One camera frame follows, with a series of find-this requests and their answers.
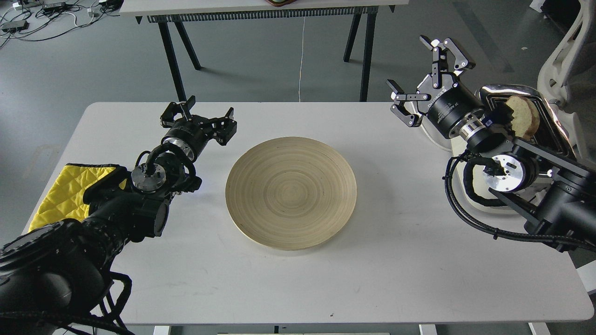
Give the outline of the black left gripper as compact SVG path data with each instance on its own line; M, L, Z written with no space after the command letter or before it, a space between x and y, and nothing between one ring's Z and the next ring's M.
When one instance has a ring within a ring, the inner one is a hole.
M234 108L230 107L222 117L206 119L198 116L191 121L190 110L194 104L195 97L189 97L186 101L170 102L160 116L161 126L170 128L161 143L171 143L179 147L190 161L198 159L208 141L215 140L220 146L226 146L237 131L237 123L233 118ZM175 120L178 114L182 118Z

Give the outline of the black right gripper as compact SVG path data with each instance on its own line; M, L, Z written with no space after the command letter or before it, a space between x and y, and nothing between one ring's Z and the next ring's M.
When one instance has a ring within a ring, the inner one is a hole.
M479 116L485 110L458 78L475 68L476 63L451 38L430 40L420 35L419 40L433 53L431 73L418 85L419 93L415 94L404 93L393 79L387 79L386 84L392 90L390 110L407 127L419 127L424 115L443 138L453 138L458 135L454 129L456 123L470 113Z

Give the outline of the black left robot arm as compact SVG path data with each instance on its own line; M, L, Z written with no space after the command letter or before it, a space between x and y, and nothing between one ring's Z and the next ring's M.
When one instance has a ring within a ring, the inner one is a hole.
M160 237L173 197L202 180L194 162L210 140L225 146L237 131L222 117L193 115L195 98L171 102L161 116L168 132L135 168L114 166L87 188L82 219L64 215L1 248L1 333L51 335L73 324L128 335L121 313L132 291L128 275L111 271L128 242Z

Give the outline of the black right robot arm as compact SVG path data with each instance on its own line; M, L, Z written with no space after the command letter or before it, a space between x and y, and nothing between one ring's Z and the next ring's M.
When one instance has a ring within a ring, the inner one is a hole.
M424 35L420 41L432 52L431 71L413 94L389 79L390 109L407 127L419 127L425 117L443 138L463 141L463 151L449 159L443 177L453 211L495 239L594 252L595 172L575 160L570 144L553 150L536 140L539 128L558 124L545 98L524 85L486 85L471 93L460 76L475 63L455 41ZM467 197L517 212L526 221L524 233L492 227L462 207L453 189L461 162Z

